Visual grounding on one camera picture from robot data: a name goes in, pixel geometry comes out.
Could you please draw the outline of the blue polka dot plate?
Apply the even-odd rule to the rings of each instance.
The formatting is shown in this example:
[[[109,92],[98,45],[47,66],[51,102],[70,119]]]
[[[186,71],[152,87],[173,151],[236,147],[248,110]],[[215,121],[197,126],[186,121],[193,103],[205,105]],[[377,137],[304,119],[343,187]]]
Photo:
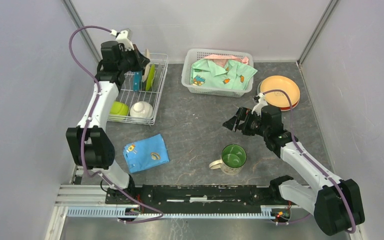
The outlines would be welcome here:
[[[133,75],[133,91],[138,92],[142,88],[142,77],[143,72],[142,71],[136,71]]]

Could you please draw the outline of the blue folded cloth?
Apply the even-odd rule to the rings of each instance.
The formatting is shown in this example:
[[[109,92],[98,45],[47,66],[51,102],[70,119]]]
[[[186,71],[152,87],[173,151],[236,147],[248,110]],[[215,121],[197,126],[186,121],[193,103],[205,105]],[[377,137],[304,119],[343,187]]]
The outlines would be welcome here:
[[[161,134],[129,143],[123,155],[129,172],[134,174],[168,163],[169,156]]]

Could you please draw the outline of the lime green plate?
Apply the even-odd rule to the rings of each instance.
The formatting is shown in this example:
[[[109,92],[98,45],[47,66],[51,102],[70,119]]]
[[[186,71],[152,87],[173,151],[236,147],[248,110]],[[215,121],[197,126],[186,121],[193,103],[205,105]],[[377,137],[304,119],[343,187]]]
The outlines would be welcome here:
[[[150,69],[149,69],[149,74],[148,74],[148,77],[146,80],[145,91],[147,91],[147,92],[152,89],[154,77],[155,77],[155,72],[156,72],[156,67],[154,64],[152,64]]]

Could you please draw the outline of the green interior mug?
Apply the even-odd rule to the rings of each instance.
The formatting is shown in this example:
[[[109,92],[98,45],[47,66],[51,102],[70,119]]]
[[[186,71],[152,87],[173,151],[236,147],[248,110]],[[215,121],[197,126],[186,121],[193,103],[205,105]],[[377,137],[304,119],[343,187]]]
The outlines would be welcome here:
[[[234,176],[240,173],[246,161],[245,149],[237,144],[230,144],[222,150],[220,159],[209,164],[209,168],[220,169],[224,174]]]

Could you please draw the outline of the cream plate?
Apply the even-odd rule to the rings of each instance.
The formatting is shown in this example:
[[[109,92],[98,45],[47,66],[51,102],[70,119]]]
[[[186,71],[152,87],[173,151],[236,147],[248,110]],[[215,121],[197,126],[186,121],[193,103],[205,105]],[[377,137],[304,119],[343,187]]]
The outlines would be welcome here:
[[[150,60],[150,51],[148,48],[145,49],[145,57]],[[144,73],[142,75],[142,86],[141,86],[141,90],[145,91],[146,90],[146,81],[147,81],[147,78],[148,78],[148,75],[149,75],[149,71],[150,71],[150,62],[148,62],[148,64],[145,66],[145,69],[144,69]]]

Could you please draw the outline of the orange plate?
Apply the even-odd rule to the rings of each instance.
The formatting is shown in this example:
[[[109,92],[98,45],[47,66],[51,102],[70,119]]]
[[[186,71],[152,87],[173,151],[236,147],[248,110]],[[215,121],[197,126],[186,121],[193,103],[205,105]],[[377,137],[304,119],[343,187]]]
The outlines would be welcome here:
[[[292,104],[295,102],[299,102],[300,100],[300,90],[298,85],[293,80],[285,76],[273,75],[263,80],[259,87],[259,91],[264,93],[269,90],[284,91],[289,96]],[[266,96],[266,101],[270,105],[276,107],[285,107],[290,105],[287,100],[287,97],[283,92],[276,91],[264,95]]]

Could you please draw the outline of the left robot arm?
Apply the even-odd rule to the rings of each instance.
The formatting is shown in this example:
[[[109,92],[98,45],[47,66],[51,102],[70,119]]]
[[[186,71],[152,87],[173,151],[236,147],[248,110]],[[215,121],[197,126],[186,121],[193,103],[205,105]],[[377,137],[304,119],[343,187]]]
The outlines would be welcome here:
[[[143,72],[150,63],[135,44],[106,41],[101,44],[102,59],[95,74],[92,98],[76,127],[66,131],[66,139],[75,165],[84,175],[99,176],[110,189],[118,192],[125,204],[136,201],[137,191],[130,174],[115,161],[115,148],[106,134],[110,109],[119,94],[128,72]]]

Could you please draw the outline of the red plate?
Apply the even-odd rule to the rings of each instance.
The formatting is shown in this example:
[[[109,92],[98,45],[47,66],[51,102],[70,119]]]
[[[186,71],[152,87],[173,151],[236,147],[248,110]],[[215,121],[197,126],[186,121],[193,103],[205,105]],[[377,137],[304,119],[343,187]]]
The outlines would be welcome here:
[[[280,110],[283,111],[283,112],[289,111],[289,110],[295,108],[298,104],[299,104],[299,102],[297,101],[297,102],[293,103],[292,105],[280,107]]]

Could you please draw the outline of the mint green printed shirt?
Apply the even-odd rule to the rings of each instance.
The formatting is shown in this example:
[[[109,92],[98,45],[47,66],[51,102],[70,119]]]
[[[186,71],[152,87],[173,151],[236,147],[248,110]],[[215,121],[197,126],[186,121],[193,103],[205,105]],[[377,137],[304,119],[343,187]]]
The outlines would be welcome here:
[[[245,90],[257,69],[229,59],[225,66],[210,59],[200,59],[191,65],[190,84],[196,87]]]

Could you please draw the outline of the white plastic basket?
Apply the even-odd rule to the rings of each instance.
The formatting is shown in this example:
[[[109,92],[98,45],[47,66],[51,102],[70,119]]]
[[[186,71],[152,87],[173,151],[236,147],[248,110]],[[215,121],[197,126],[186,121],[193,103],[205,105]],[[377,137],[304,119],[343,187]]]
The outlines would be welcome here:
[[[240,98],[252,90],[256,73],[248,53],[193,48],[186,54],[181,83],[191,93]]]

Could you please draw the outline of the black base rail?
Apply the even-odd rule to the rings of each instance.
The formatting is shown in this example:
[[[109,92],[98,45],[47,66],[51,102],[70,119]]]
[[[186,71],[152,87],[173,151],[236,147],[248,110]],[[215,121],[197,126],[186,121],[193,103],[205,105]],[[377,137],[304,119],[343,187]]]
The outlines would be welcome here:
[[[261,206],[290,208],[271,186],[260,185],[137,185],[122,194],[107,188],[105,203],[130,205],[140,214],[256,214]]]

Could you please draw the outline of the lime green bowl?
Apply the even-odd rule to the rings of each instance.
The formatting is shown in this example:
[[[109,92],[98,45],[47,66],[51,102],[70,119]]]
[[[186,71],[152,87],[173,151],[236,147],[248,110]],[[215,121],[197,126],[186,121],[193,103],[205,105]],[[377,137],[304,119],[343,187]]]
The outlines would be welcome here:
[[[129,114],[129,106],[125,103],[115,101],[113,102],[111,109],[110,109],[110,115],[115,116],[127,116]]]

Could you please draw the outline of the white round bowl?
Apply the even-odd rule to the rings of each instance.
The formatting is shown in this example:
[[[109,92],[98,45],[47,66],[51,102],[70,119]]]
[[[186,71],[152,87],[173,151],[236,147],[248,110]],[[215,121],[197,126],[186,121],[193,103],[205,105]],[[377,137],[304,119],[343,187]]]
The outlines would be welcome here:
[[[151,119],[153,112],[151,104],[145,101],[138,101],[131,106],[129,115],[134,118]]]

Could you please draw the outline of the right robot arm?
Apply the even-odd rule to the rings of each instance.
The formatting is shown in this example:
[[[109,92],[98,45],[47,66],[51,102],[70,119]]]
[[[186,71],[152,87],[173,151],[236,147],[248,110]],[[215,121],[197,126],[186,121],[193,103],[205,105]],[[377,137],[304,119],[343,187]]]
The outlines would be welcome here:
[[[270,182],[269,199],[275,204],[291,201],[311,214],[328,236],[345,231],[353,233],[365,222],[360,188],[352,180],[343,180],[319,163],[291,131],[284,128],[282,112],[267,105],[259,114],[240,107],[222,124],[232,132],[263,137],[266,147],[292,166],[308,183],[299,184],[285,175]]]

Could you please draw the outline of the pink cloth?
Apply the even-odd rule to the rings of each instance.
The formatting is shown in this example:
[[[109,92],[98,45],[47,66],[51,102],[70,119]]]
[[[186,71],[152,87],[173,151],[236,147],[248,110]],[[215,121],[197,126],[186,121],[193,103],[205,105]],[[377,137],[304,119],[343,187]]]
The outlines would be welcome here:
[[[214,61],[217,64],[225,64],[228,60],[235,60],[237,62],[241,62],[243,64],[248,64],[249,63],[249,58],[248,57],[237,57],[234,55],[220,55],[220,54],[211,54],[208,56],[205,56],[204,59],[209,59]]]

